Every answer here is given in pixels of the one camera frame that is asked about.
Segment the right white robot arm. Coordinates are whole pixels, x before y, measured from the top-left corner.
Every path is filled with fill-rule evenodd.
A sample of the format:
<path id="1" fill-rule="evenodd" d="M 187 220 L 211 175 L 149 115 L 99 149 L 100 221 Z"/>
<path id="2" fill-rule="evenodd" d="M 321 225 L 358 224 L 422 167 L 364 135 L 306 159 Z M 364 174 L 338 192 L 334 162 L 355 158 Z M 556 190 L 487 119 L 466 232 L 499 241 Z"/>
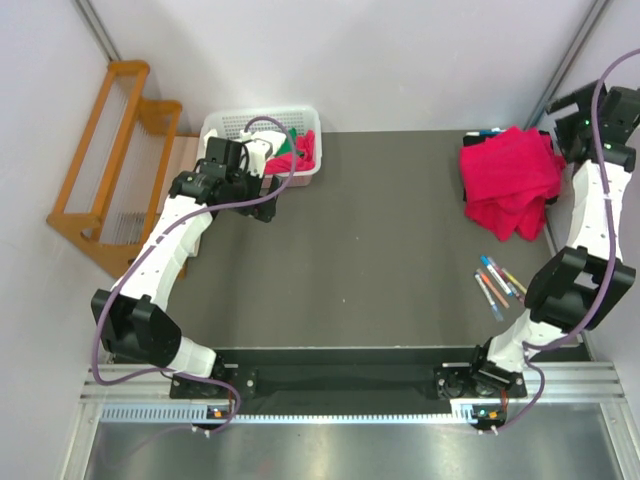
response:
<path id="1" fill-rule="evenodd" d="M 598 326 L 633 285 L 616 236 L 636 165 L 627 142 L 639 125 L 639 92 L 594 81 L 552 101 L 547 113 L 577 107 L 556 122 L 557 144 L 572 165 L 574 194 L 566 245 L 534 276 L 524 313 L 476 347 L 469 388 L 487 396 L 522 383 L 527 360 Z"/>

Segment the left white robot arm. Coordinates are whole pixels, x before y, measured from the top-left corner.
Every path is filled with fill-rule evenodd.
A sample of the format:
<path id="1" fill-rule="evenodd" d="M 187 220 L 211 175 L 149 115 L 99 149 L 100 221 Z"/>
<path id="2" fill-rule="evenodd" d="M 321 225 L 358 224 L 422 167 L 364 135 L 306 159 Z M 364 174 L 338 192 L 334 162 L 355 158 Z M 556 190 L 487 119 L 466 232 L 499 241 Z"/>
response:
<path id="1" fill-rule="evenodd" d="M 204 154 L 171 182 L 159 220 L 133 264 L 110 290 L 91 300 L 96 320 L 95 349 L 148 365 L 150 370 L 192 376 L 205 396 L 226 387 L 216 352 L 183 335 L 166 308 L 187 258 L 221 210 L 234 210 L 262 222 L 275 215 L 282 182 L 261 192 L 266 164 L 283 144 L 295 144 L 287 131 L 241 132 L 239 139 L 203 137 Z"/>

